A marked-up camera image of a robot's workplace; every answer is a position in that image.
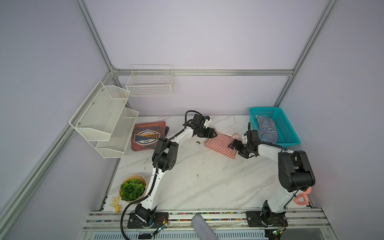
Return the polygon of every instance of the red and white striped cloth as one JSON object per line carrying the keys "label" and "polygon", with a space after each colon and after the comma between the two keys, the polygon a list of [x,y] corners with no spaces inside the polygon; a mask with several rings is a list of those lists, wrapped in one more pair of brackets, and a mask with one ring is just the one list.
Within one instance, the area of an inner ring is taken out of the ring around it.
{"label": "red and white striped cloth", "polygon": [[219,133],[217,131],[216,131],[216,133],[217,133],[217,137],[209,138],[205,142],[204,145],[207,148],[210,148],[212,150],[215,150],[216,152],[219,152],[221,154],[226,155],[227,157],[235,159],[237,151],[235,149],[231,150],[228,147],[228,145],[232,143],[233,138],[231,138],[228,135],[221,134],[221,133]]}

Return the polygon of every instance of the white mesh rack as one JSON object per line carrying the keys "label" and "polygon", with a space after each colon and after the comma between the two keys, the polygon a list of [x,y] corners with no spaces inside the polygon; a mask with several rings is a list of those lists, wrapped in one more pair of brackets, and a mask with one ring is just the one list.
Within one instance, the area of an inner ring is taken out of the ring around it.
{"label": "white mesh rack", "polygon": [[124,108],[111,138],[98,142],[95,149],[104,157],[121,158],[127,149],[139,112]]}
{"label": "white mesh rack", "polygon": [[174,79],[172,65],[131,65],[126,88],[132,97],[171,96]]}
{"label": "white mesh rack", "polygon": [[99,82],[70,120],[70,125],[103,158],[124,155],[139,112],[126,108],[129,91]]}

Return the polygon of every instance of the green artificial plant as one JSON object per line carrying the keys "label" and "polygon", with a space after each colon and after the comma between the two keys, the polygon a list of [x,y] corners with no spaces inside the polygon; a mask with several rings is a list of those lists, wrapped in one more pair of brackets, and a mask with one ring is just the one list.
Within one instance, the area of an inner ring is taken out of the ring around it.
{"label": "green artificial plant", "polygon": [[121,200],[123,201],[135,201],[145,191],[144,182],[139,179],[129,179],[121,185]]}

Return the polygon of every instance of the potted plant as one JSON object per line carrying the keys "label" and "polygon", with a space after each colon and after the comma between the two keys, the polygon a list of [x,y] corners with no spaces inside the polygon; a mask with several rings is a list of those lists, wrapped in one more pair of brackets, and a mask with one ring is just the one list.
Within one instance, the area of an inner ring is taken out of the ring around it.
{"label": "potted plant", "polygon": [[132,202],[145,195],[147,182],[141,175],[132,175],[126,178],[120,185],[119,194],[121,200]]}

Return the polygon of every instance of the pink hook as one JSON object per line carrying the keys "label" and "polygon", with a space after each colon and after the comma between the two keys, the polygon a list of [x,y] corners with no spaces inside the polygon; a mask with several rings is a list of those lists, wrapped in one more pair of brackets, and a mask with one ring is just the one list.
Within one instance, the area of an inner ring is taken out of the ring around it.
{"label": "pink hook", "polygon": [[[300,193],[299,195],[297,195],[297,197],[294,199],[294,201],[296,202],[297,205],[300,205],[300,206],[304,206],[304,205],[307,205],[309,203],[309,199],[308,199],[308,194],[310,194],[312,191],[312,187],[309,187],[307,189],[307,191],[304,191],[302,193]],[[304,202],[299,202],[299,199],[300,198],[304,198]]]}

